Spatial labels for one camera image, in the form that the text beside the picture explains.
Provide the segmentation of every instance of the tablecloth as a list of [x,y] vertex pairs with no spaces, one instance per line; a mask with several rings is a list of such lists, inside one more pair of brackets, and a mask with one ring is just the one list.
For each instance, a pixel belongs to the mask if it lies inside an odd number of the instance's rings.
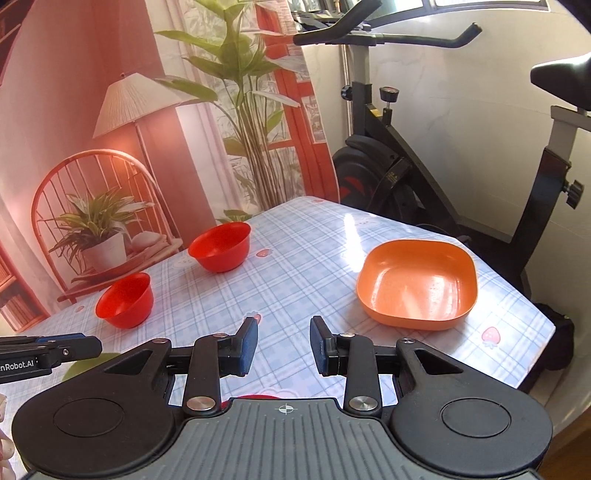
[[[100,292],[31,328],[27,335],[82,332],[96,335],[104,352],[123,352],[157,337],[173,346],[192,345],[203,335],[235,333],[246,316],[259,322],[258,347],[250,373],[221,380],[223,398],[244,394],[279,397],[335,397],[342,401],[344,378],[321,377],[309,343],[310,318],[322,315],[334,333],[355,332],[377,345],[414,337],[513,387],[519,386],[554,333],[553,324],[482,260],[469,252],[478,274],[478,300],[458,327],[442,332],[409,331],[381,325],[362,310],[355,283],[367,253],[401,238],[455,243],[446,236],[350,209],[314,197],[300,197],[249,220],[251,251],[245,263],[211,274],[186,251],[147,269],[154,290],[148,320],[119,330],[94,314]],[[67,365],[48,377],[0,385],[8,396],[6,422],[33,395],[60,382]],[[384,404],[396,401],[391,377],[381,375]],[[182,399],[179,376],[171,403]],[[18,456],[17,475],[23,473]]]

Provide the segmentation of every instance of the person's hand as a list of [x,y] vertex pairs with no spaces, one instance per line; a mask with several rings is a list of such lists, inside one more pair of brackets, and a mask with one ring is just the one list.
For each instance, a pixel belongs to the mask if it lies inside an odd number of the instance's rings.
[[[6,395],[0,394],[0,422],[4,420],[6,411]],[[14,455],[14,443],[8,435],[0,430],[0,480],[16,480],[17,476],[12,470],[12,465],[8,461]]]

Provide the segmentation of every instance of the bike seat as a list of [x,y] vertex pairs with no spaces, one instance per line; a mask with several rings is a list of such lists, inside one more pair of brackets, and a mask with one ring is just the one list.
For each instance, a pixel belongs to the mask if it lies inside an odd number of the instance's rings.
[[591,111],[591,53],[536,65],[530,79],[561,100]]

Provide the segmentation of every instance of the floor lamp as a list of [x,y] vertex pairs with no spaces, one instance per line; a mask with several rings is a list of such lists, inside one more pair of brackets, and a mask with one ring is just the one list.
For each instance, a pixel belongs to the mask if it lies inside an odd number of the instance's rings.
[[111,132],[123,125],[133,123],[135,132],[137,133],[139,146],[142,150],[142,155],[145,158],[146,168],[150,175],[156,182],[156,189],[159,195],[160,203],[163,207],[164,216],[173,236],[180,238],[174,219],[170,213],[170,209],[164,200],[158,180],[154,175],[154,169],[150,162],[150,156],[144,142],[141,128],[137,120],[143,118],[151,113],[162,110],[169,106],[180,105],[186,102],[187,99],[180,94],[166,88],[163,85],[143,76],[140,73],[133,73],[129,76],[122,75],[122,79],[109,85],[105,100],[100,108],[99,117],[96,120],[95,133],[93,138]]

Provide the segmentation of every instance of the orange bowl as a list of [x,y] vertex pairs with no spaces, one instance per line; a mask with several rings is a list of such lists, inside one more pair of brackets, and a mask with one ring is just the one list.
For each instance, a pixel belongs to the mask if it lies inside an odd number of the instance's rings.
[[470,255],[447,242],[394,240],[374,248],[357,279],[357,297],[377,322],[415,330],[455,327],[478,296]]

